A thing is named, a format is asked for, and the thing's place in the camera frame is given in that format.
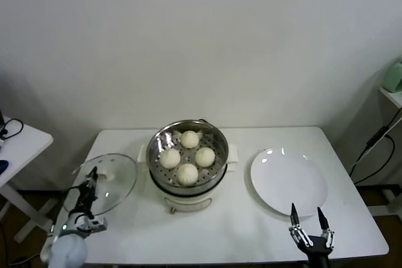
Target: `steamed bun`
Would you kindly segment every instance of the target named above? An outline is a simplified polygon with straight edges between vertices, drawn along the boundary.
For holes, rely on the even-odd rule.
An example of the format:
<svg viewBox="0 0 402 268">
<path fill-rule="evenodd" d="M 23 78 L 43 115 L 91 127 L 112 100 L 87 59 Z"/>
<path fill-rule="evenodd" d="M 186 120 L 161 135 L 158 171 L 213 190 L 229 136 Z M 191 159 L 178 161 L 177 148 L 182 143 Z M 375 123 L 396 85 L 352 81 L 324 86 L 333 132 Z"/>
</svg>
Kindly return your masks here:
<svg viewBox="0 0 402 268">
<path fill-rule="evenodd" d="M 197 153 L 195 153 L 195 162 L 201 168 L 208 168 L 209 166 L 212 166 L 214 161 L 215 161 L 215 153 L 209 147 L 202 147 L 197 151 Z"/>
<path fill-rule="evenodd" d="M 176 149 L 164 150 L 161 154 L 162 167 L 173 169 L 180 163 L 180 153 Z"/>
<path fill-rule="evenodd" d="M 186 131 L 182 134 L 181 144 L 187 149 L 197 147 L 200 142 L 200 138 L 194 131 Z"/>
<path fill-rule="evenodd" d="M 194 164 L 185 163 L 178 167 L 177 180 L 183 186 L 193 185 L 198 180 L 198 171 Z"/>
</svg>

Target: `black cable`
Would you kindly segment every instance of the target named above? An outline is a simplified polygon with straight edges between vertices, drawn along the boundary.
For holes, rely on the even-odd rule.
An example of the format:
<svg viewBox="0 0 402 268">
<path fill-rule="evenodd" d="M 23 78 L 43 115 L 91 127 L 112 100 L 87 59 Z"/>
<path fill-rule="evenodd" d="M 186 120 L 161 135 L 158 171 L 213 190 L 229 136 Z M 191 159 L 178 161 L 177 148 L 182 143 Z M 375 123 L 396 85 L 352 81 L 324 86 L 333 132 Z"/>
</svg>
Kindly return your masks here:
<svg viewBox="0 0 402 268">
<path fill-rule="evenodd" d="M 395 113 L 394 117 L 391 119 L 391 121 L 389 122 L 389 124 L 386 127 L 389 127 L 394 122 L 395 118 L 398 116 L 399 113 L 401 113 L 401 111 L 402 111 L 402 107 L 399 108 L 397 113 Z"/>
<path fill-rule="evenodd" d="M 378 174 L 380 171 L 382 171 L 385 168 L 385 166 L 391 160 L 391 158 L 392 158 L 392 156 L 394 155 L 394 152 L 395 152 L 395 142 L 394 142 L 393 138 L 391 136 L 389 136 L 388 134 L 385 135 L 385 137 L 388 138 L 392 142 L 392 151 L 391 151 L 391 154 L 389 155 L 388 159 L 386 160 L 386 162 L 377 171 L 375 171 L 373 174 L 370 174 L 369 176 L 359 180 L 358 182 L 355 182 L 354 183 L 355 185 L 360 183 L 360 182 L 363 182 L 364 180 L 369 179 L 370 177 L 373 177 L 375 174 Z"/>
<path fill-rule="evenodd" d="M 1 228 L 1 233 L 3 235 L 3 241 L 4 241 L 4 257 L 6 258 L 6 268 L 8 267 L 8 248 L 7 248 L 7 238 L 6 238 L 6 232 L 4 231 L 4 227 L 2 223 L 0 223 L 0 228 Z"/>
<path fill-rule="evenodd" d="M 5 134 L 8 133 L 8 130 L 6 129 L 7 125 L 8 125 L 10 122 L 14 122 L 14 121 L 15 121 L 15 122 L 19 122 L 19 123 L 21 124 L 21 128 L 19 129 L 19 131 L 17 131 L 16 133 L 14 133 L 14 134 L 12 134 L 12 135 L 4 136 Z M 23 129 L 24 129 L 24 123 L 23 123 L 20 119 L 9 119 L 8 121 L 6 121 L 6 123 L 3 125 L 3 127 L 2 127 L 1 130 L 0 130 L 0 138 L 1 138 L 3 141 L 5 141 L 6 139 L 12 138 L 12 137 L 14 137 L 15 135 L 18 135 L 19 133 L 21 133 Z"/>
<path fill-rule="evenodd" d="M 364 148 L 363 152 L 360 153 L 359 157 L 356 159 L 355 163 L 353 164 L 352 171 L 350 171 L 349 176 L 352 176 L 355 167 L 356 167 L 357 164 L 359 163 L 359 160 L 362 158 L 362 156 L 364 155 L 364 153 L 365 153 L 368 149 L 369 149 L 369 147 L 366 146 L 366 147 Z"/>
</svg>

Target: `wooden floor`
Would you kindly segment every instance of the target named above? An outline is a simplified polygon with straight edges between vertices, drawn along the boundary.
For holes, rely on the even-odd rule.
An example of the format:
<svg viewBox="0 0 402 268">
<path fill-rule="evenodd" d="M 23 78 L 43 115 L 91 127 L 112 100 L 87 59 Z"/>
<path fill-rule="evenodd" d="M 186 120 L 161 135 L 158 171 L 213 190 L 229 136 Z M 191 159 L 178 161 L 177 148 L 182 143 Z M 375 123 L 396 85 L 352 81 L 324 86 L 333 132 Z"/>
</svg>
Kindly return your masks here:
<svg viewBox="0 0 402 268">
<path fill-rule="evenodd" d="M 369 205 L 384 205 L 386 204 L 385 197 L 377 191 L 362 191 L 361 195 Z M 35 208 L 40 208 L 49 199 L 49 196 L 40 195 L 25 195 L 27 201 Z M 0 196 L 0 208 L 3 207 L 5 200 Z M 60 207 L 57 206 L 50 213 L 49 217 L 54 219 L 57 216 Z M 18 230 L 28 221 L 28 217 L 21 213 L 17 208 L 11 206 L 7 214 L 1 220 L 6 232 L 6 240 L 8 246 L 8 261 L 9 264 L 16 262 L 16 260 L 29 257 L 40 252 L 41 247 L 46 239 L 46 234 L 39 228 L 35 230 L 21 243 L 18 244 L 14 241 L 14 236 Z M 402 223 L 396 216 L 376 217 L 375 218 L 379 228 L 381 229 L 385 239 L 389 245 L 389 254 L 384 257 L 368 258 L 368 259 L 354 259 L 348 261 L 336 261 L 332 263 L 332 267 L 345 267 L 345 268 L 400 268 L 402 267 Z M 230 267 L 245 267 L 252 266 L 253 268 L 290 268 L 302 267 L 301 264 L 268 264 L 268 265 L 227 265 Z M 6 267 L 6 257 L 4 251 L 4 240 L 0 236 L 0 267 Z M 44 267 L 39 257 L 35 257 L 31 261 L 31 267 Z"/>
</svg>

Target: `green object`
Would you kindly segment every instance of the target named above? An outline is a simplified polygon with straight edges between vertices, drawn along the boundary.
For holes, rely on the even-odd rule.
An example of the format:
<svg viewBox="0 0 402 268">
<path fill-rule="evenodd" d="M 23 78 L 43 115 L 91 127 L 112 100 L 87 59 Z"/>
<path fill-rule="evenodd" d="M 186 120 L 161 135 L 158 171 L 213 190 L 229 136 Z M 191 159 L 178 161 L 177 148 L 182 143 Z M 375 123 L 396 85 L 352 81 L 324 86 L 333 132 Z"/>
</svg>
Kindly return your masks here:
<svg viewBox="0 0 402 268">
<path fill-rule="evenodd" d="M 396 63 L 389 68 L 383 87 L 390 92 L 402 91 L 402 63 Z"/>
</svg>

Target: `blue object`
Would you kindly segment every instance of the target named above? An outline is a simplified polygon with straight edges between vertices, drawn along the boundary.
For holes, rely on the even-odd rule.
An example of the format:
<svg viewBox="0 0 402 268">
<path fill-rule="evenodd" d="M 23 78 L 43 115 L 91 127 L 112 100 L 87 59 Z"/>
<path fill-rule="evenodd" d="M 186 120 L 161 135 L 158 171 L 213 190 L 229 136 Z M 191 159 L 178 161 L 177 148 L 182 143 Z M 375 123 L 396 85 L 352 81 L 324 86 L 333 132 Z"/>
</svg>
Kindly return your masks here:
<svg viewBox="0 0 402 268">
<path fill-rule="evenodd" d="M 0 175 L 8 168 L 8 161 L 0 160 Z"/>
</svg>

